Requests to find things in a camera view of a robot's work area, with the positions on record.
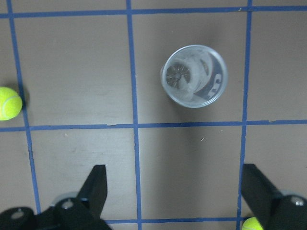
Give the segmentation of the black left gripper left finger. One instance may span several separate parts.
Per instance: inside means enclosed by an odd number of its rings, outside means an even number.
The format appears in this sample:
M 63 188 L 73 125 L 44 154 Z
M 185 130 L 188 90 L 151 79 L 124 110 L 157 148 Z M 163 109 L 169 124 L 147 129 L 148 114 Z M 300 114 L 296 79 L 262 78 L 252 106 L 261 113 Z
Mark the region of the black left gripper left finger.
M 100 218 L 107 198 L 106 166 L 95 165 L 76 197 L 68 197 L 40 214 L 13 207 L 0 214 L 2 230 L 109 230 Z

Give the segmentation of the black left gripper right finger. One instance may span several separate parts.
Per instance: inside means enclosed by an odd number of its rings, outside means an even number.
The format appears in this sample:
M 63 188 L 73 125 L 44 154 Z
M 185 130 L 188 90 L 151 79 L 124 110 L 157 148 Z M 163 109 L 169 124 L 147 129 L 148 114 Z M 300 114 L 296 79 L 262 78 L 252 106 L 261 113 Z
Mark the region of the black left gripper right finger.
M 255 164 L 243 165 L 241 194 L 263 229 L 307 228 L 307 199 L 292 191 L 279 190 Z

